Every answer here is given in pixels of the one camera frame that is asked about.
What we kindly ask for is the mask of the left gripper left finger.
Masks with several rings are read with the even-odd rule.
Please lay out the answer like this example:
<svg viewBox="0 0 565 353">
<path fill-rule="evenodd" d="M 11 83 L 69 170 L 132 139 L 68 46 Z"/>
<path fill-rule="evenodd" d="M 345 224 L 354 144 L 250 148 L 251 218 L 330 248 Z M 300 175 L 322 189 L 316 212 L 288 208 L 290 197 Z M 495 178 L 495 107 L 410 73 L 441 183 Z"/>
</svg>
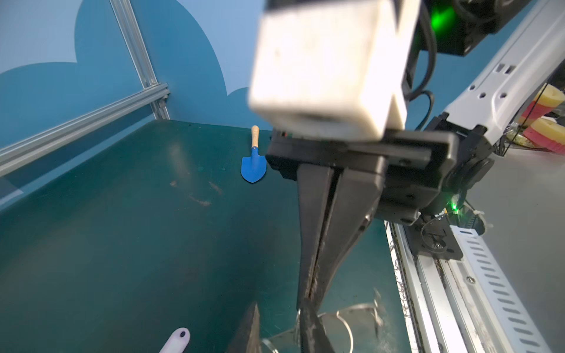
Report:
<svg viewBox="0 0 565 353">
<path fill-rule="evenodd" d="M 261 353 L 260 311 L 253 302 L 244 314 L 241 323 L 232 337 L 227 353 Z"/>
</svg>

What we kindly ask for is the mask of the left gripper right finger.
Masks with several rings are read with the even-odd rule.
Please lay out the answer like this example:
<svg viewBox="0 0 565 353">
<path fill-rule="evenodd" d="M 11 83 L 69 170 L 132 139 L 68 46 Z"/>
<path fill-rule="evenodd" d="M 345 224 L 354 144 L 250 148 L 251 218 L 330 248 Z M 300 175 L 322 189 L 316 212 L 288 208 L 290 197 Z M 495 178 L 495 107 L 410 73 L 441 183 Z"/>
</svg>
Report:
<svg viewBox="0 0 565 353">
<path fill-rule="evenodd" d="M 302 353 L 334 353 L 314 306 L 304 299 L 300 307 L 300 349 Z"/>
</svg>

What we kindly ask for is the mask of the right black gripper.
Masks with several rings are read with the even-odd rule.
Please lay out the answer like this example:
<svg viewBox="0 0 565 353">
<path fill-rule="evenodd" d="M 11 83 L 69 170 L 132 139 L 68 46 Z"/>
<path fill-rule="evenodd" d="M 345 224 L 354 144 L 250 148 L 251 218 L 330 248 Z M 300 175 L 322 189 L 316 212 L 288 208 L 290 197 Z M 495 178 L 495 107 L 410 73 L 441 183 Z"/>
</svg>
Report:
<svg viewBox="0 0 565 353">
<path fill-rule="evenodd" d="M 357 143 L 273 133 L 266 160 L 298 186 L 298 307 L 306 299 L 322 306 L 339 266 L 374 217 L 411 225 L 443 208 L 458 145 L 452 132 L 388 130 L 380 141 Z"/>
</svg>

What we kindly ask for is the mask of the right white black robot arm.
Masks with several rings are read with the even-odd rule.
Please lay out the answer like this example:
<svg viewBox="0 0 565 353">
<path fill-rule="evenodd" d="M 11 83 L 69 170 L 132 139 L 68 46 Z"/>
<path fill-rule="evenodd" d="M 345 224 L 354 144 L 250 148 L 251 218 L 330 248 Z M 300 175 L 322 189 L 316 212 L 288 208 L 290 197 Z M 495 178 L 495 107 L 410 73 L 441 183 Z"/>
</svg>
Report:
<svg viewBox="0 0 565 353">
<path fill-rule="evenodd" d="M 540 1 L 472 84 L 416 131 L 341 142 L 274 131 L 266 159 L 297 182 L 301 259 L 297 309 L 319 310 L 339 266 L 374 219 L 404 226 L 413 254 L 459 260 L 437 219 L 493 166 L 506 127 L 564 61 L 564 3 Z"/>
</svg>

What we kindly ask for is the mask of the blue toy shovel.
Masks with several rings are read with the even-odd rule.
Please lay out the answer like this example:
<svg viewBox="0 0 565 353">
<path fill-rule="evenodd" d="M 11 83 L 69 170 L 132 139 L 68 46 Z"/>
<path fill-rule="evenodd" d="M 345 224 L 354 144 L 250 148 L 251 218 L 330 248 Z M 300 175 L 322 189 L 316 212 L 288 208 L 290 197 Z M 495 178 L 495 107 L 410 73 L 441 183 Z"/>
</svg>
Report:
<svg viewBox="0 0 565 353">
<path fill-rule="evenodd" d="M 241 160 L 241 176 L 244 180 L 253 184 L 261 180 L 266 174 L 267 162 L 266 158 L 259 154 L 259 127 L 253 126 L 251 134 L 251 155 L 243 157 Z"/>
</svg>

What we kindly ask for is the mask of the yellow pink sponge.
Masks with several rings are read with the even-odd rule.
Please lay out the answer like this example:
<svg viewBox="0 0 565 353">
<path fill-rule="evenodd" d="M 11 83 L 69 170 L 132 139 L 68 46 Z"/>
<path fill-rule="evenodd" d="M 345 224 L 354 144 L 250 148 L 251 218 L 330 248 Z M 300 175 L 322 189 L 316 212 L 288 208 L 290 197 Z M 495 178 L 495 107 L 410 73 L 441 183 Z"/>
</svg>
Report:
<svg viewBox="0 0 565 353">
<path fill-rule="evenodd" d="M 511 140 L 522 147 L 564 154 L 564 127 L 546 117 L 561 103 L 564 103 L 564 93 L 545 84 L 520 116 L 518 127 L 522 129 Z"/>
</svg>

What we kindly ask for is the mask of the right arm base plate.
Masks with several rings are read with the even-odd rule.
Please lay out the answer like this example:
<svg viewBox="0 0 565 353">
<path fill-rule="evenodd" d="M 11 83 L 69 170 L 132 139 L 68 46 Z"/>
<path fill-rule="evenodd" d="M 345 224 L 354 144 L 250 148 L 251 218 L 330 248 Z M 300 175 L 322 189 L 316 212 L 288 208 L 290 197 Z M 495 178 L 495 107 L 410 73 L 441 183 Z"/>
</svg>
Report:
<svg viewBox="0 0 565 353">
<path fill-rule="evenodd" d="M 462 260 L 463 252 L 450 227 L 449 213 L 420 216 L 412 225 L 403 226 L 411 254 L 429 255 L 443 260 Z"/>
</svg>

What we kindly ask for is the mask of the aluminium mounting rail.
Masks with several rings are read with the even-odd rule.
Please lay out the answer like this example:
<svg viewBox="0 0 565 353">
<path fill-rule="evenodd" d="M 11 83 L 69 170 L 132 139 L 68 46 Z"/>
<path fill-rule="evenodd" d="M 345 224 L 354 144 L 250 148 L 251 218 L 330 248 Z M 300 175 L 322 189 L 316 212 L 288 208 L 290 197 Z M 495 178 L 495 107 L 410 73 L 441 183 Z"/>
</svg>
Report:
<svg viewBox="0 0 565 353">
<path fill-rule="evenodd" d="M 467 260 L 411 254 L 406 232 L 385 223 L 413 352 L 505 352 L 508 344 Z"/>
</svg>

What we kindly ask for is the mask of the right aluminium frame post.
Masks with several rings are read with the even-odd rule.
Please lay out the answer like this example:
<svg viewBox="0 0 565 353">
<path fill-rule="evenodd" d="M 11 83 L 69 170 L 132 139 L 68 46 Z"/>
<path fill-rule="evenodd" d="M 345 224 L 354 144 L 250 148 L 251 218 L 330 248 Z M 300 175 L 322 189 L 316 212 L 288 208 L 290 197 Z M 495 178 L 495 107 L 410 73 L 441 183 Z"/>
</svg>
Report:
<svg viewBox="0 0 565 353">
<path fill-rule="evenodd" d="M 119 29 L 143 89 L 159 84 L 131 1 L 110 0 Z"/>
</svg>

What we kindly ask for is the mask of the right side frame bar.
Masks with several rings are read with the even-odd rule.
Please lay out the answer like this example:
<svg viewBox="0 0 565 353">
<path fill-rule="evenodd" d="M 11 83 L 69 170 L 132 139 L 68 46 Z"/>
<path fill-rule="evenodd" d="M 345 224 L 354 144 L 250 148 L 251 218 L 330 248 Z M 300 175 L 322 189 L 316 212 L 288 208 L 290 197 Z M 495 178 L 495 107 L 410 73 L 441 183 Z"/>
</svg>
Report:
<svg viewBox="0 0 565 353">
<path fill-rule="evenodd" d="M 23 141 L 19 141 L 16 144 L 5 147 L 1 149 L 1 175 L 5 176 L 20 169 L 168 94 L 168 85 L 166 83 L 159 83 Z"/>
</svg>

